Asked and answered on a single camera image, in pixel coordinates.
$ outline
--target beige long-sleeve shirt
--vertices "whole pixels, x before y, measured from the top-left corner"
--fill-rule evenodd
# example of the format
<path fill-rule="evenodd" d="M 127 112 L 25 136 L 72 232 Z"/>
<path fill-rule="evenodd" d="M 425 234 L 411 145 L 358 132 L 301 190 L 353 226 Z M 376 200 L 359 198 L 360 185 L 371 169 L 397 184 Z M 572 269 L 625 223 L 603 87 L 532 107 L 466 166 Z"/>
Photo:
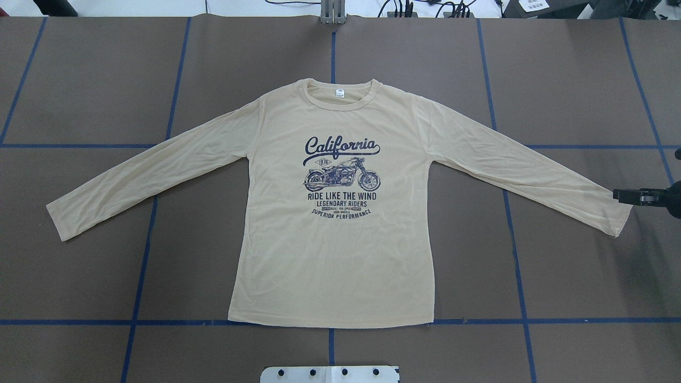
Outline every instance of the beige long-sleeve shirt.
<path fill-rule="evenodd" d="M 183 181 L 249 159 L 230 320 L 378 328 L 433 321 L 433 161 L 611 236 L 631 206 L 462 114 L 376 80 L 299 80 L 102 173 L 47 205 L 62 241 Z"/>

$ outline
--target white floor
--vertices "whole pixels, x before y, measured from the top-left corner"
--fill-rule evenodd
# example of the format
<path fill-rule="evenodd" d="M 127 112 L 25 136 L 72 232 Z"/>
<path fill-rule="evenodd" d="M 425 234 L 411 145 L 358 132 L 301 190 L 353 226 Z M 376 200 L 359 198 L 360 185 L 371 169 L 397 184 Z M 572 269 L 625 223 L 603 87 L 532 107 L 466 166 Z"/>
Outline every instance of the white floor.
<path fill-rule="evenodd" d="M 208 13 L 220 16 L 299 16 L 319 15 L 319 5 L 287 4 L 274 5 L 265 0 L 69 0 L 79 16 L 195 16 Z M 376 17 L 383 5 L 383 0 L 347 0 L 345 11 L 348 14 Z M 30 0 L 0 0 L 0 7 L 10 16 L 42 16 L 38 7 Z M 386 11 L 393 11 L 391 3 Z M 414 11 L 419 17 L 434 17 L 439 5 L 430 6 L 424 2 L 415 2 Z M 450 11 L 447 6 L 443 11 Z M 580 18 L 588 18 L 590 8 Z M 679 20 L 681 9 L 670 7 L 662 0 L 655 8 L 657 14 Z M 471 4 L 471 11 L 478 18 L 499 18 L 501 11 L 494 0 L 476 0 Z"/>

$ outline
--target crew neckline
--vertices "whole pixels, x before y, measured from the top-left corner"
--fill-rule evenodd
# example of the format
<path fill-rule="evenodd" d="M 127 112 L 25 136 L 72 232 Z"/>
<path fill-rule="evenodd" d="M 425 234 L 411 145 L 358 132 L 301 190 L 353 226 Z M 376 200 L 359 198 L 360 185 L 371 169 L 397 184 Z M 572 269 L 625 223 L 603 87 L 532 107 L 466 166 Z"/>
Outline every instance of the crew neckline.
<path fill-rule="evenodd" d="M 357 89 L 369 89 L 369 92 L 359 99 L 356 102 L 353 102 L 352 104 L 330 104 L 327 102 L 323 102 L 319 99 L 316 99 L 310 95 L 308 92 L 308 87 L 310 85 L 320 87 L 320 88 L 325 88 L 325 89 L 352 89 L 352 90 L 357 90 Z M 337 110 L 337 111 L 350 111 L 350 110 L 357 110 L 368 103 L 371 102 L 371 100 L 374 99 L 376 96 L 376 93 L 378 92 L 378 88 L 381 86 L 381 83 L 378 82 L 375 79 L 372 79 L 369 82 L 365 82 L 362 84 L 330 84 L 327 82 L 319 82 L 315 80 L 314 78 L 306 78 L 305 80 L 302 81 L 302 91 L 305 94 L 305 97 L 309 102 L 312 104 L 326 110 Z"/>

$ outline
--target diamond-shaped emblem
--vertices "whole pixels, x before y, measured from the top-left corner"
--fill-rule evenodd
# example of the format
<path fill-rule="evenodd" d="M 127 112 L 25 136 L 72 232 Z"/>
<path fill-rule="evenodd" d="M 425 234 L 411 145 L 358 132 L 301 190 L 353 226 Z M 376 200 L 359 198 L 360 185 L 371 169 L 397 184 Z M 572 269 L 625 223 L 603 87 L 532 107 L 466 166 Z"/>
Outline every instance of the diamond-shaped emblem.
<path fill-rule="evenodd" d="M 315 161 L 315 163 L 319 166 L 327 166 L 328 164 L 331 164 L 331 161 L 329 161 L 326 158 L 321 158 L 321 159 L 318 159 L 317 161 Z"/>

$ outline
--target sleeve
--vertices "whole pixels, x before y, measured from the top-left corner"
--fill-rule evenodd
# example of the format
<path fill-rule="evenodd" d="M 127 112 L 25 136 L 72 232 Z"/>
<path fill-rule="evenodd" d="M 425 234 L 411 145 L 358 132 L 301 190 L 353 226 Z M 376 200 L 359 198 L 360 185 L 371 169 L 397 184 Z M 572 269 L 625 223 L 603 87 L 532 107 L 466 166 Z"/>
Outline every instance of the sleeve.
<path fill-rule="evenodd" d="M 418 96 L 416 119 L 428 156 L 556 209 L 617 237 L 631 206 L 612 192 L 501 133 Z"/>
<path fill-rule="evenodd" d="M 260 129 L 259 99 L 119 164 L 47 205 L 62 241 L 179 183 L 246 157 Z"/>

